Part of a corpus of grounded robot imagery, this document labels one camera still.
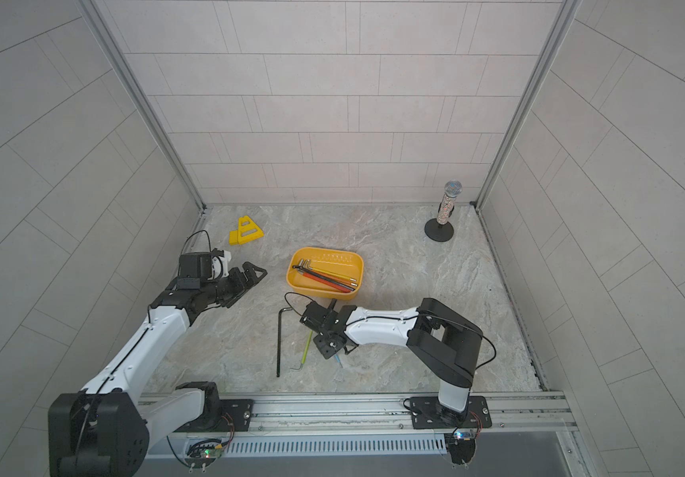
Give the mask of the green hex key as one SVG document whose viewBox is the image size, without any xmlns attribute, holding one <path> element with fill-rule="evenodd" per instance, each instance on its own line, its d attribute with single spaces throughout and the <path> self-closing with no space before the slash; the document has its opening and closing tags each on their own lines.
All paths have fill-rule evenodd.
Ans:
<svg viewBox="0 0 685 477">
<path fill-rule="evenodd" d="M 310 345 L 313 341 L 313 338 L 314 338 L 314 332 L 310 331 L 308 336 L 307 336 L 307 339 L 306 339 L 306 343 L 304 346 L 302 357 L 301 357 L 300 362 L 299 362 L 299 366 L 297 368 L 291 368 L 292 371 L 301 371 L 303 369 L 303 367 L 305 366 L 305 364 L 307 362 L 308 354 L 310 351 Z"/>
</svg>

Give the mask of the yellow hex key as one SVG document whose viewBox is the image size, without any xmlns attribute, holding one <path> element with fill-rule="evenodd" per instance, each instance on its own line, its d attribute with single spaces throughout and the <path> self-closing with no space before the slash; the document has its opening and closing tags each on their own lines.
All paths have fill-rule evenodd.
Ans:
<svg viewBox="0 0 685 477">
<path fill-rule="evenodd" d="M 303 266 L 303 268 L 307 268 L 307 269 L 308 269 L 308 268 L 319 268 L 318 266 L 312 266 L 310 260 L 300 260 L 299 266 Z M 349 275 L 347 275 L 347 274 L 343 274 L 343 273 L 340 273 L 340 272 L 336 272 L 336 273 L 342 274 L 342 275 L 345 275 L 345 276 L 348 276 L 348 277 L 352 277 L 352 278 L 354 278 L 356 281 L 358 281 L 358 280 L 357 280 L 355 277 L 353 277 L 353 276 L 349 276 Z"/>
</svg>

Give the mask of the orange hex key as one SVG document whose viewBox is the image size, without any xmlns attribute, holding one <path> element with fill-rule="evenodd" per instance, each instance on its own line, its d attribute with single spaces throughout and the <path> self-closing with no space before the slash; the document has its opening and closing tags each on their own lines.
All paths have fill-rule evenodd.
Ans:
<svg viewBox="0 0 685 477">
<path fill-rule="evenodd" d="M 308 268 L 310 272 L 314 272 L 315 274 L 324 276 L 325 278 L 331 279 L 331 280 L 336 280 L 337 282 L 340 282 L 344 285 L 356 288 L 358 286 L 358 282 L 352 278 L 348 277 L 342 274 L 338 274 L 336 272 L 330 272 L 328 270 L 320 270 L 320 268 Z"/>
</svg>

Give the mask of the long black hex key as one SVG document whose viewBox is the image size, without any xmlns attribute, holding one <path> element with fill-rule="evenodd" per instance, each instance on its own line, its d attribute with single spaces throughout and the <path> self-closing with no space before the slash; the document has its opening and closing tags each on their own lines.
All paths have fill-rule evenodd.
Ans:
<svg viewBox="0 0 685 477">
<path fill-rule="evenodd" d="M 300 274 L 328 286 L 334 290 L 338 290 L 342 293 L 352 293 L 356 291 L 356 285 L 353 282 L 345 282 L 334 276 L 329 276 L 310 268 L 305 268 L 305 266 L 292 266 L 293 270 L 298 271 Z"/>
</svg>

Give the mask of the red hex key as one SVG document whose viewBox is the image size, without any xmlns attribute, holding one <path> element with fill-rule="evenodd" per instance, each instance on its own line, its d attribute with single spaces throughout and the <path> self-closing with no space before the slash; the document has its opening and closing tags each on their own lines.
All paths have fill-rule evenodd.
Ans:
<svg viewBox="0 0 685 477">
<path fill-rule="evenodd" d="M 330 280 L 328 278 L 322 277 L 320 275 L 314 275 L 309 272 L 302 272 L 299 271 L 299 273 L 304 276 L 304 278 L 308 278 L 310 280 L 316 281 L 323 286 L 326 286 L 328 288 L 332 288 L 333 290 L 336 290 L 336 292 L 340 293 L 351 293 L 354 291 L 354 288 L 351 288 L 350 286 L 346 286 L 340 282 L 336 282 L 334 280 Z"/>
</svg>

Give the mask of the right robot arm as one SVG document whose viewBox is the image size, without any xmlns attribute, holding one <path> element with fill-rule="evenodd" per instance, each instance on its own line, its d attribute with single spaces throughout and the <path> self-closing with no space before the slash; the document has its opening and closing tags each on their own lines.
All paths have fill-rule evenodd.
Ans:
<svg viewBox="0 0 685 477">
<path fill-rule="evenodd" d="M 481 360 L 482 346 L 491 340 L 476 324 L 435 298 L 404 310 L 369 310 L 346 305 L 334 310 L 310 302 L 300 323 L 315 333 L 314 343 L 324 358 L 350 354 L 363 345 L 408 349 L 439 379 L 439 392 L 429 403 L 408 400 L 412 415 L 428 429 L 460 429 L 484 422 L 472 409 L 470 393 L 476 372 L 495 361 Z"/>
</svg>

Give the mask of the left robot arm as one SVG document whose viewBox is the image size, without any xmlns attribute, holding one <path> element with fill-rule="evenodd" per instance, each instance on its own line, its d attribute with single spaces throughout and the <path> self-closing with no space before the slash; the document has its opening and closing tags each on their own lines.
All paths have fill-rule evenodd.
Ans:
<svg viewBox="0 0 685 477">
<path fill-rule="evenodd" d="M 233 306 L 267 271 L 251 262 L 214 276 L 210 254 L 186 254 L 178 277 L 147 308 L 141 326 L 110 363 L 48 409 L 48 458 L 54 476 L 132 476 L 150 447 L 177 430 L 249 428 L 213 382 L 180 385 L 150 407 L 139 399 L 169 349 L 211 308 Z"/>
</svg>

